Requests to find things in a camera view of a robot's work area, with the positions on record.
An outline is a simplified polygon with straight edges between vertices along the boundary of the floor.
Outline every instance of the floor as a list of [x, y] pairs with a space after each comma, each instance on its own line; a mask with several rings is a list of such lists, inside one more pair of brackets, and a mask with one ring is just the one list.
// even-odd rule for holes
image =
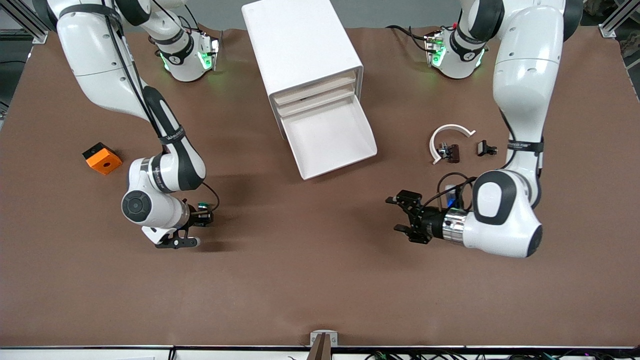
[[[30, 0], [23, 0], [31, 5]], [[198, 22], [212, 29], [246, 29], [240, 8], [254, 0], [191, 0], [188, 5]], [[390, 24], [400, 26], [436, 26], [451, 24], [457, 20], [460, 6], [457, 1], [439, 0], [331, 0], [343, 25], [347, 28], [383, 28]], [[602, 16], [583, 17], [583, 26], [596, 26], [612, 12]], [[189, 19], [185, 7], [174, 10]], [[633, 19], [627, 20], [617, 31], [623, 40], [640, 25]], [[24, 64], [31, 50], [31, 41], [20, 33], [20, 26], [4, 10], [0, 9], [0, 129], [11, 98], [22, 74]], [[131, 28], [130, 31], [141, 31]], [[640, 58], [640, 51], [625, 58], [629, 65]], [[640, 65], [628, 70], [631, 82], [640, 86]]]

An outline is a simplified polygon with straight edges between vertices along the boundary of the metal frame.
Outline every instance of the metal frame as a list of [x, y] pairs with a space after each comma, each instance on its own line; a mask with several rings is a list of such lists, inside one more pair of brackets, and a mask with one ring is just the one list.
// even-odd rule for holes
[[0, 6], [33, 36], [34, 44], [44, 44], [47, 41], [49, 28], [27, 4], [21, 0], [0, 0]]
[[616, 29], [640, 7], [640, 0], [626, 0], [598, 27], [604, 38], [615, 38]]

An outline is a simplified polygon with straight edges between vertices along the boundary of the brown tabletop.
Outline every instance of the brown tabletop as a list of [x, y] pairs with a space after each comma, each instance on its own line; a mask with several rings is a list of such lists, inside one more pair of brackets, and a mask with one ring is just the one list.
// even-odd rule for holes
[[[143, 120], [80, 91], [58, 38], [34, 47], [0, 132], [0, 345], [637, 345], [640, 106], [618, 43], [580, 28], [565, 43], [545, 124], [544, 225], [531, 258], [407, 241], [385, 198], [435, 193], [451, 171], [504, 163], [492, 97], [497, 44], [468, 79], [426, 66], [389, 29], [348, 30], [378, 155], [302, 181], [280, 137], [245, 31], [224, 33], [219, 72], [180, 83], [144, 33], [128, 36], [207, 165], [222, 205], [196, 249], [159, 250], [120, 211], [132, 160], [159, 152]], [[442, 124], [461, 162], [432, 165]], [[478, 158], [476, 143], [499, 147]], [[108, 176], [81, 153], [124, 164]], [[204, 187], [178, 194], [212, 201]]]

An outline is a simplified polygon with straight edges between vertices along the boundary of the white curved hook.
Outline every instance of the white curved hook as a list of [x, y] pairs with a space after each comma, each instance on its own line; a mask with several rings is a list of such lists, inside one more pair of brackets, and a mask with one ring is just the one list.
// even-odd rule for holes
[[440, 154], [436, 150], [436, 146], [434, 144], [434, 141], [436, 139], [436, 135], [439, 132], [443, 131], [443, 130], [456, 130], [456, 131], [459, 131], [460, 133], [463, 133], [464, 135], [466, 135], [467, 138], [476, 133], [476, 130], [469, 131], [464, 126], [460, 126], [460, 125], [456, 125], [456, 124], [447, 124], [447, 125], [440, 126], [438, 129], [436, 129], [436, 131], [433, 132], [433, 135], [431, 135], [431, 140], [429, 141], [429, 150], [431, 151], [431, 156], [433, 156], [433, 159], [434, 159], [433, 164], [434, 165], [436, 165], [436, 163], [438, 163], [438, 161], [440, 161], [442, 159], [442, 157], [440, 156]]

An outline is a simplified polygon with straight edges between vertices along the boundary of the open drawer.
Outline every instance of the open drawer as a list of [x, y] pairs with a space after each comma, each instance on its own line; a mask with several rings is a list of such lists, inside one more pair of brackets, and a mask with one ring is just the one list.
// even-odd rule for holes
[[282, 117], [282, 125], [304, 180], [378, 153], [369, 122], [353, 93]]

